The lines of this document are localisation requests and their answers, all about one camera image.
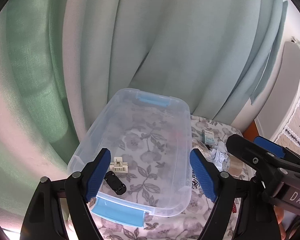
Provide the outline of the black toy car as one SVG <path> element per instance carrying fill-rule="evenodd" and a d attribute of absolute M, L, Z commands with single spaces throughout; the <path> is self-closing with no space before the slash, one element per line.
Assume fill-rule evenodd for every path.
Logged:
<path fill-rule="evenodd" d="M 127 187 L 126 185 L 118 178 L 118 176 L 113 171 L 108 171 L 104 176 L 104 181 L 108 186 L 117 194 L 123 195 Z"/>

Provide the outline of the small medicine box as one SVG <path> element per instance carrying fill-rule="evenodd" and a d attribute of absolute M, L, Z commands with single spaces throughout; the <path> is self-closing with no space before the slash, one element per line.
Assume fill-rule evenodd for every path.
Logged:
<path fill-rule="evenodd" d="M 205 145 L 213 145 L 215 143 L 215 135 L 213 131 L 207 129 L 202 131 L 202 139 Z"/>

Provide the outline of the clear plastic storage bin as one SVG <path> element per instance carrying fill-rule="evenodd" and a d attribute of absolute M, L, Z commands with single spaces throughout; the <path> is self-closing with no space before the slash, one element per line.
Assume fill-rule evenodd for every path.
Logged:
<path fill-rule="evenodd" d="M 81 171 L 101 149 L 110 150 L 108 169 L 126 191 L 119 193 L 104 181 L 91 211 L 115 223 L 142 227 L 145 215 L 172 217 L 188 206 L 191 147 L 186 102 L 126 88 L 115 93 L 89 128 L 68 172 Z"/>

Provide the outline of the brown packing tape roll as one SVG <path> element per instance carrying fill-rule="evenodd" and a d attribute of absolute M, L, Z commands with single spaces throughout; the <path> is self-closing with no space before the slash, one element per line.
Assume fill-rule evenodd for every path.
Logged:
<path fill-rule="evenodd" d="M 236 179 L 249 179 L 247 166 L 241 160 L 231 154 L 229 154 L 228 158 L 223 162 L 223 169 Z"/>

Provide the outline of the white paper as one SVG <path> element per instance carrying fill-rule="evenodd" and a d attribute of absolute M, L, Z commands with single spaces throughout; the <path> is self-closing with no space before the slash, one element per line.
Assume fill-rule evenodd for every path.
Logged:
<path fill-rule="evenodd" d="M 224 142 L 219 141 L 217 145 L 214 145 L 212 147 L 211 158 L 212 162 L 219 171 L 229 171 L 230 157 L 228 155 Z"/>

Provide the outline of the cream hair claw clip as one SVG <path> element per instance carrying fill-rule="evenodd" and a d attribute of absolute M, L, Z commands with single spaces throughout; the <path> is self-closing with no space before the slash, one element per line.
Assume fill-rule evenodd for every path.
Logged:
<path fill-rule="evenodd" d="M 115 157 L 109 165 L 109 170 L 114 173 L 128 173 L 128 163 L 123 162 L 122 157 Z"/>

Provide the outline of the green curtain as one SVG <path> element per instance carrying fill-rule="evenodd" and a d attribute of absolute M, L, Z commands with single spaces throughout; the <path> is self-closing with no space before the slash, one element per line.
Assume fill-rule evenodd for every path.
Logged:
<path fill-rule="evenodd" d="M 285 0 L 9 0 L 0 11 L 0 209 L 62 177 L 120 89 L 231 124 L 264 90 Z"/>

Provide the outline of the leopard print scrunchie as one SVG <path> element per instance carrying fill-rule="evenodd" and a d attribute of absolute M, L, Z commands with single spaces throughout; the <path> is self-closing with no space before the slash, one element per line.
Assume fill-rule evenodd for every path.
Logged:
<path fill-rule="evenodd" d="M 194 172 L 192 172 L 192 189 L 198 189 L 198 188 L 200 188 L 200 184 L 198 182 L 196 175 L 194 174 Z"/>

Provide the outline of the floral fleece blanket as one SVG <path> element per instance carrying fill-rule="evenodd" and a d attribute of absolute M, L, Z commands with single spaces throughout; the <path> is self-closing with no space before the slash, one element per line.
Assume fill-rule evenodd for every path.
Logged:
<path fill-rule="evenodd" d="M 205 145 L 202 139 L 204 129 L 213 131 L 215 143 Z M 229 136 L 241 135 L 241 131 L 199 116 L 191 116 L 192 146 L 200 149 L 205 158 L 212 161 L 211 150 L 219 141 L 226 143 Z M 155 207 L 159 205 L 159 193 L 163 191 L 161 182 L 168 178 L 168 161 L 171 146 L 160 142 L 151 149 L 147 144 L 154 139 L 142 139 L 140 133 L 133 133 L 124 140 L 119 155 L 128 163 L 128 173 L 119 176 L 129 187 L 124 199 Z M 249 179 L 252 169 L 248 168 Z M 192 177 L 187 180 L 191 186 L 190 201 L 176 216 L 159 217 L 147 212 L 143 226 L 122 225 L 94 216 L 95 223 L 105 239 L 197 239 L 212 211 L 213 203 L 204 196 L 201 188 L 192 189 Z"/>

